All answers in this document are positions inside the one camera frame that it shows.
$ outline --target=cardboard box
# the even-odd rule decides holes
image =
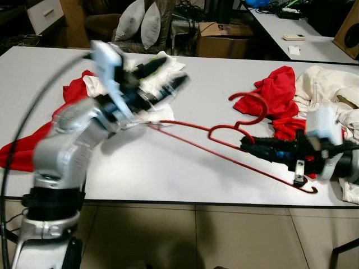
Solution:
[[[208,58],[251,58],[253,31],[248,25],[200,22],[196,56]]]

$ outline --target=remote control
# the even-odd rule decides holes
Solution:
[[[303,35],[283,35],[283,39],[286,41],[304,41],[305,36],[303,36]]]

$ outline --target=white paper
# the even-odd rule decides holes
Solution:
[[[298,45],[296,46],[288,46],[289,53],[294,55],[301,55],[301,50]]]

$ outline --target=speaker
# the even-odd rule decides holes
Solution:
[[[359,0],[356,0],[334,40],[353,59],[359,59]]]

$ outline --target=table leg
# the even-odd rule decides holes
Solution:
[[[336,269],[338,263],[338,256],[340,253],[343,253],[356,247],[359,247],[359,238],[347,244],[341,245],[340,247],[334,248],[332,251],[332,255],[330,256],[329,269]]]
[[[172,38],[171,55],[174,55],[174,41],[176,39],[176,36],[171,34],[171,38]]]

